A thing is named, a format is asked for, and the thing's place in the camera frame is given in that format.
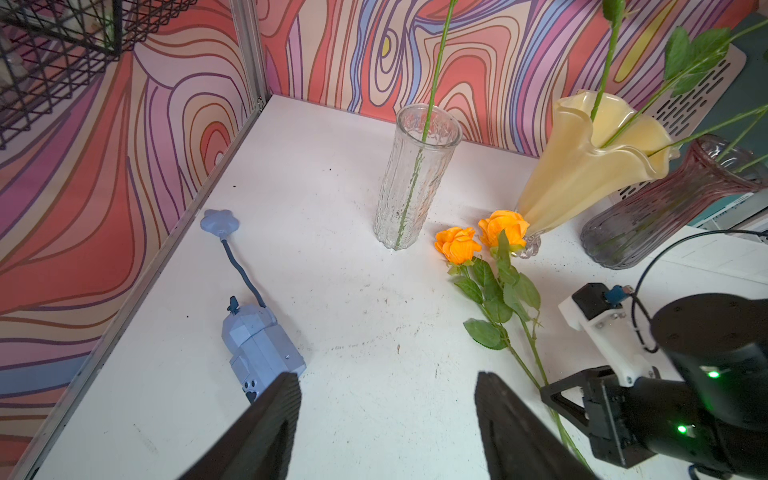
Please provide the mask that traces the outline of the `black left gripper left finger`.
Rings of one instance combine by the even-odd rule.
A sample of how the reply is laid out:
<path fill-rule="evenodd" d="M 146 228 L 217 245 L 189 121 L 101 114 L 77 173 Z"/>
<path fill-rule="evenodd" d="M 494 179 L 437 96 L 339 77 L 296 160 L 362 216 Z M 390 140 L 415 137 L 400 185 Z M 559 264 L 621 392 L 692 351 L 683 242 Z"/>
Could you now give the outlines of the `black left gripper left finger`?
<path fill-rule="evenodd" d="M 301 406 L 299 379 L 281 373 L 183 479 L 285 479 Z"/>

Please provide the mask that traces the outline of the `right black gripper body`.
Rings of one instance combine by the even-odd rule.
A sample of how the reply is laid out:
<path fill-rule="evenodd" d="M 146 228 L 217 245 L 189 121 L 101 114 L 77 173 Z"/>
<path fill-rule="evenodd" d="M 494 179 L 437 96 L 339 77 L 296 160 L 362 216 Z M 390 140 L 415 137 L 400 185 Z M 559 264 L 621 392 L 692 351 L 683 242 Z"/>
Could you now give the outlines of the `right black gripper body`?
<path fill-rule="evenodd" d="M 720 468 L 713 418 L 683 382 L 641 377 L 623 387 L 602 366 L 543 387 L 541 399 L 587 435 L 595 458 L 614 466 L 630 469 L 663 455 Z"/>

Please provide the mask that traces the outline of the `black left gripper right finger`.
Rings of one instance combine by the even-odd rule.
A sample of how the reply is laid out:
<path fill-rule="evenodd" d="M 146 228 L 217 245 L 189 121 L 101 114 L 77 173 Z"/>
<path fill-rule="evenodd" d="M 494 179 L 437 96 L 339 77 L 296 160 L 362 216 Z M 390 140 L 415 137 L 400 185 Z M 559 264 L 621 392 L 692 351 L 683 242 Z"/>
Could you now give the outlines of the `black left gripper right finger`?
<path fill-rule="evenodd" d="M 596 477 L 567 451 L 498 375 L 478 374 L 475 405 L 491 479 Z"/>

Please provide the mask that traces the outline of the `orange rose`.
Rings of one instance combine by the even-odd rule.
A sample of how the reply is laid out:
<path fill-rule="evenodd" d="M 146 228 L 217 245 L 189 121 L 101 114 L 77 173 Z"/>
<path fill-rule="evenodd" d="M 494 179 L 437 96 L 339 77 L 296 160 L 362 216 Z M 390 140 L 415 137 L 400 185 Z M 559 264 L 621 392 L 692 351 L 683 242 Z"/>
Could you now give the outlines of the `orange rose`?
<path fill-rule="evenodd" d="M 532 381 L 536 389 L 548 384 L 548 378 L 537 350 L 536 327 L 539 324 L 541 296 L 533 282 L 512 266 L 514 257 L 526 255 L 525 235 L 529 223 L 512 211 L 496 211 L 490 218 L 479 222 L 482 231 L 481 242 L 488 247 L 496 261 L 497 278 L 484 288 L 485 304 L 483 311 L 491 324 L 499 331 L 502 344 L 510 349 L 520 367 Z M 504 324 L 511 318 L 520 320 L 525 338 L 538 368 L 539 377 L 512 348 L 511 340 Z"/>
<path fill-rule="evenodd" d="M 475 239 L 474 229 L 460 227 L 437 233 L 435 247 L 449 264 L 448 274 L 452 277 L 452 283 L 480 308 L 483 315 L 481 319 L 466 320 L 463 323 L 465 331 L 476 343 L 489 350 L 507 350 L 510 352 L 510 349 L 502 344 L 499 331 L 494 328 L 483 311 L 485 304 L 484 288 L 498 275 L 496 261 L 491 256 L 488 247 L 481 240 Z M 506 327 L 509 321 L 504 324 L 504 327 L 509 334 L 512 348 L 515 349 L 510 332 Z M 536 365 L 528 367 L 536 377 L 540 376 Z"/>
<path fill-rule="evenodd" d="M 432 68 L 432 78 L 430 83 L 430 90 L 429 90 L 429 97 L 427 102 L 427 112 L 425 114 L 425 121 L 424 125 L 422 127 L 421 136 L 420 136 L 420 142 L 424 145 L 427 143 L 429 131 L 432 124 L 432 117 L 433 117 L 433 110 L 436 105 L 436 94 L 437 94 L 437 88 L 439 85 L 439 76 L 443 65 L 443 55 L 444 55 L 444 49 L 447 42 L 448 33 L 450 31 L 450 26 L 452 23 L 454 11 L 456 8 L 456 5 L 459 3 L 458 0 L 450 0 L 448 4 L 448 10 L 446 13 L 446 17 L 443 22 L 442 32 L 440 35 L 440 40 L 438 42 L 438 50 L 435 56 L 434 65 Z M 410 205 L 412 203 L 413 197 L 415 195 L 416 190 L 416 183 L 418 180 L 418 176 L 420 174 L 421 170 L 421 164 L 424 160 L 424 146 L 421 146 L 418 150 L 418 153 L 415 158 L 414 162 L 414 169 L 411 175 L 410 183 L 409 183 L 409 190 L 408 195 L 406 198 L 405 206 L 402 210 L 402 214 L 399 219 L 399 226 L 398 226 L 398 235 L 396 237 L 395 247 L 399 249 L 400 247 L 403 247 L 404 245 L 404 237 L 406 234 L 406 227 L 407 227 L 407 221 L 408 221 L 408 215 L 410 211 Z"/>

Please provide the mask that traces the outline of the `white rose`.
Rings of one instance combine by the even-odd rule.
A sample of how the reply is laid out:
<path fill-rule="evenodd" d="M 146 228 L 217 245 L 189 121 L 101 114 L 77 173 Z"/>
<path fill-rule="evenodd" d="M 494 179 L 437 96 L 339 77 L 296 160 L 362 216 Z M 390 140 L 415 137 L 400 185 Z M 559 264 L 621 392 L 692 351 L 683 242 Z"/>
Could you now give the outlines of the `white rose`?
<path fill-rule="evenodd" d="M 650 99 L 606 140 L 601 147 L 615 143 L 641 115 L 664 94 L 683 95 L 692 90 L 727 55 L 732 42 L 767 27 L 767 19 L 736 34 L 729 28 L 712 28 L 694 39 L 683 27 L 676 27 L 671 33 L 664 50 L 663 82 Z"/>
<path fill-rule="evenodd" d="M 602 76 L 599 83 L 599 88 L 596 92 L 593 107 L 590 112 L 590 119 L 592 122 L 594 122 L 597 118 L 600 105 L 601 105 L 603 96 L 605 94 L 608 76 L 613 63 L 615 49 L 616 49 L 616 45 L 620 35 L 621 24 L 626 14 L 626 1 L 625 0 L 603 0 L 602 13 L 603 13 L 603 17 L 610 24 L 610 36 L 609 36 L 608 50 L 605 56 L 605 61 L 602 69 Z"/>

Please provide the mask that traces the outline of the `orange rose back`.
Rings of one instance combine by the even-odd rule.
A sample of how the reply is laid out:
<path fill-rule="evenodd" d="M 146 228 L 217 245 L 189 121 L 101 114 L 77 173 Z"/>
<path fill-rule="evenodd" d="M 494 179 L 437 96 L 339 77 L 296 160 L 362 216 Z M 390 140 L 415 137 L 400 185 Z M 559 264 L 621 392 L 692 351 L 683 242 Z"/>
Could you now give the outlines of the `orange rose back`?
<path fill-rule="evenodd" d="M 439 76 L 443 65 L 443 55 L 444 55 L 444 49 L 447 42 L 448 33 L 450 31 L 450 26 L 452 23 L 454 11 L 456 8 L 456 5 L 459 3 L 458 0 L 450 0 L 448 4 L 448 10 L 446 13 L 446 17 L 443 22 L 442 32 L 440 35 L 440 40 L 438 42 L 438 50 L 435 56 L 434 65 L 432 68 L 432 78 L 430 83 L 430 90 L 429 90 L 429 97 L 427 102 L 427 112 L 425 114 L 425 121 L 424 125 L 422 127 L 421 136 L 420 136 L 420 142 L 424 145 L 427 143 L 429 131 L 432 124 L 432 117 L 433 117 L 433 110 L 436 105 L 436 94 L 437 94 L 437 88 L 439 85 Z M 407 227 L 407 221 L 408 221 L 408 215 L 410 211 L 410 205 L 412 203 L 413 197 L 415 195 L 416 190 L 416 183 L 418 180 L 418 176 L 420 174 L 421 170 L 421 164 L 424 160 L 424 146 L 421 146 L 418 150 L 418 153 L 415 158 L 414 162 L 414 169 L 411 175 L 410 183 L 409 183 L 409 190 L 408 195 L 406 198 L 405 206 L 402 210 L 402 214 L 399 219 L 399 226 L 398 226 L 398 235 L 396 237 L 395 247 L 399 249 L 400 247 L 403 247 L 404 245 L 404 237 L 406 234 L 406 227 Z"/>

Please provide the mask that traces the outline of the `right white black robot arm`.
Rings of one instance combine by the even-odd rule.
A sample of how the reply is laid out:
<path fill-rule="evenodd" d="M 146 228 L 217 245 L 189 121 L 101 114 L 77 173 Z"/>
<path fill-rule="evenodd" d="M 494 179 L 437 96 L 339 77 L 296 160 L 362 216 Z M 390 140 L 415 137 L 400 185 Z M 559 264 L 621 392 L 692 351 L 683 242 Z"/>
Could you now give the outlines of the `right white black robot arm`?
<path fill-rule="evenodd" d="M 767 475 L 767 303 L 699 294 L 660 309 L 650 326 L 679 379 L 642 355 L 630 320 L 606 300 L 560 306 L 605 364 L 545 386 L 543 403 L 585 434 L 595 458 L 629 469 L 655 456 L 691 478 Z"/>

